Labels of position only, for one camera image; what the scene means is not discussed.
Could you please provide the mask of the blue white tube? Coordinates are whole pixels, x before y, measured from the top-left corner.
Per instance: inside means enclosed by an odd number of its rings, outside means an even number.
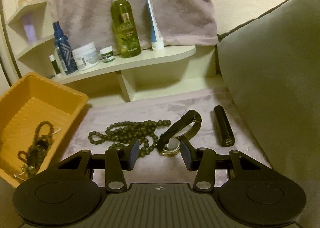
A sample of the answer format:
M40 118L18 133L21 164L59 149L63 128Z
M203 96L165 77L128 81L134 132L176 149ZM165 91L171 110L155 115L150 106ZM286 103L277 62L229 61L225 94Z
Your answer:
M151 22L151 47L153 51L161 51L164 49L163 36L158 28L155 13L153 10L152 0L146 0L146 6Z

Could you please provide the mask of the black white lip balm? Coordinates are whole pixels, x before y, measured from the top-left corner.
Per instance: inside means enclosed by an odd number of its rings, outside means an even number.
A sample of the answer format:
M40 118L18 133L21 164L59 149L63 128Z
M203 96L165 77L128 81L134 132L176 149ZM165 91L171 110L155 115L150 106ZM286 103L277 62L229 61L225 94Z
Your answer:
M57 64L57 61L56 61L54 55L51 54L51 55L49 56L49 59L50 59L50 62L51 62L51 64L52 64L52 66L53 66L53 69L54 69L54 71L55 71L55 75L56 75L56 76L60 76L60 75L61 75L61 71L60 71L60 68L59 68L59 66L58 66L58 64Z

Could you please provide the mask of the white cream jar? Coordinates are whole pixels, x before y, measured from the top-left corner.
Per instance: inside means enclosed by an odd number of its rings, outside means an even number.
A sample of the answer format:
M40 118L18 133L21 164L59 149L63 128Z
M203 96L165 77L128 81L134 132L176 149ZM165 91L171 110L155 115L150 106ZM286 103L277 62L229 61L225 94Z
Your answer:
M79 71L90 69L100 62L94 42L74 49L72 54Z

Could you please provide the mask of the white round mirror frame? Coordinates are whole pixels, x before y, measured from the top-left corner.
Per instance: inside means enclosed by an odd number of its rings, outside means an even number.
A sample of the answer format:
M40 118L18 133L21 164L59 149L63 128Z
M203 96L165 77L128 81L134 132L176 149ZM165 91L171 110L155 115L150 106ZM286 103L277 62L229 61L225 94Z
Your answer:
M9 41L3 0L1 0L1 68L9 86L22 77Z

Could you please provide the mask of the green olive spray bottle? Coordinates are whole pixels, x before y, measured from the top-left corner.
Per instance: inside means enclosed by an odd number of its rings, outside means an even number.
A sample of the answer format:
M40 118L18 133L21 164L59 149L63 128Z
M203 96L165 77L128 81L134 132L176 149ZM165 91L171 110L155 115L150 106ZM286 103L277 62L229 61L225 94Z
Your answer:
M111 17L121 56L131 58L139 55L141 47L130 3L112 0Z

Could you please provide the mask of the black strap silver watch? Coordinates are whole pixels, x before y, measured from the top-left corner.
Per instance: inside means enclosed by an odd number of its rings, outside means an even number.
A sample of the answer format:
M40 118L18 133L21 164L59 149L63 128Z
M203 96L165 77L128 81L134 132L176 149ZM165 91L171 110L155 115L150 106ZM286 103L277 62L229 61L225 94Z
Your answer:
M181 151L181 138L192 139L200 130L202 117L195 110L187 111L160 135L156 148L161 156L175 156Z

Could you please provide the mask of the small green-label jar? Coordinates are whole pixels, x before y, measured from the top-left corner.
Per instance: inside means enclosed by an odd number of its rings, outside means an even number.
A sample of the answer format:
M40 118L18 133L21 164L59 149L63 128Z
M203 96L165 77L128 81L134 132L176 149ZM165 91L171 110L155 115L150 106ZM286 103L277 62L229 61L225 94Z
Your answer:
M104 63L112 62L113 60L115 60L112 46L105 47L99 52Z

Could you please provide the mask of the orange plastic tray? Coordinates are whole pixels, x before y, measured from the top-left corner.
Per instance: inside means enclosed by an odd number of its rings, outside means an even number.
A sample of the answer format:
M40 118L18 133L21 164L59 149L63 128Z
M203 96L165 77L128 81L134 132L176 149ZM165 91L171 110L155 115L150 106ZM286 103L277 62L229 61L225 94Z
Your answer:
M40 166L48 168L73 122L88 101L88 96L72 88L31 72L1 96L1 178L13 188L26 175L19 151L27 151L33 143L36 127L43 121L54 127L53 144Z

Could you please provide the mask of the lavender tube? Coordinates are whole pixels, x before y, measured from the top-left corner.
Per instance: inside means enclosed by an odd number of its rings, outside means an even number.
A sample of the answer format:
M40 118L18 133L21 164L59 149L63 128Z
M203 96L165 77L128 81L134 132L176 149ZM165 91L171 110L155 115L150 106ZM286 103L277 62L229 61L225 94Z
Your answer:
M23 28L25 31L25 34L28 38L29 43L34 43L37 41L36 31L35 31L35 25L34 25L34 17L33 13L28 13L21 17L21 21L23 24Z

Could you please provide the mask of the grey-green cushion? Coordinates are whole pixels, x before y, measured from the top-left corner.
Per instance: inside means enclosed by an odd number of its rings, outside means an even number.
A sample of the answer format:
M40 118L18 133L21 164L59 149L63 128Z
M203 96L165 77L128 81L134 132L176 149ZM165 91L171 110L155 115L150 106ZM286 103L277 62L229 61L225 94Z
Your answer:
M286 0L217 46L241 117L279 173L306 193L303 227L319 227L319 0Z

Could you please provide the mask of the white corner shelf unit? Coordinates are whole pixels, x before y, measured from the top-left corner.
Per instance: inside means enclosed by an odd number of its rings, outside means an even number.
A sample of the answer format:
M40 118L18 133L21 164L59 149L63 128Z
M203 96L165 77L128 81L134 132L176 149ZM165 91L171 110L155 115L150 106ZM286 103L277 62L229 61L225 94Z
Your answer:
M3 1L4 16L21 76L29 72L50 77L49 61L54 49L50 7L46 0L34 0L16 8L14 1ZM37 41L29 43L21 17L33 13ZM134 58L116 57L99 62L85 71L53 77L53 80L86 93L91 103L130 102L213 88L221 82L216 74L216 55L211 46L169 46L163 51L144 50Z

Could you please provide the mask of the blue spray bottle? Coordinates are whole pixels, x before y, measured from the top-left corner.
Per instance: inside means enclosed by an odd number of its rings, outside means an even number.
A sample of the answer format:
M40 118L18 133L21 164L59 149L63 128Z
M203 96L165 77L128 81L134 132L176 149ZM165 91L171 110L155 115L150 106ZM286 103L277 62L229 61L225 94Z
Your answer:
M78 70L68 37L64 34L58 21L53 23L54 29L54 45L59 56L60 63L66 75L70 75Z

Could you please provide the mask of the black cylindrical power bank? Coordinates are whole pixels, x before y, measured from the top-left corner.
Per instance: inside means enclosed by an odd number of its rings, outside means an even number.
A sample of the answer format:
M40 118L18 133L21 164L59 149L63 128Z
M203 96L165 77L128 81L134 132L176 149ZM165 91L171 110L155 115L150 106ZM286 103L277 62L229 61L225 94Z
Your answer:
M235 137L224 108L221 105L214 107L215 123L220 145L231 147L235 144Z

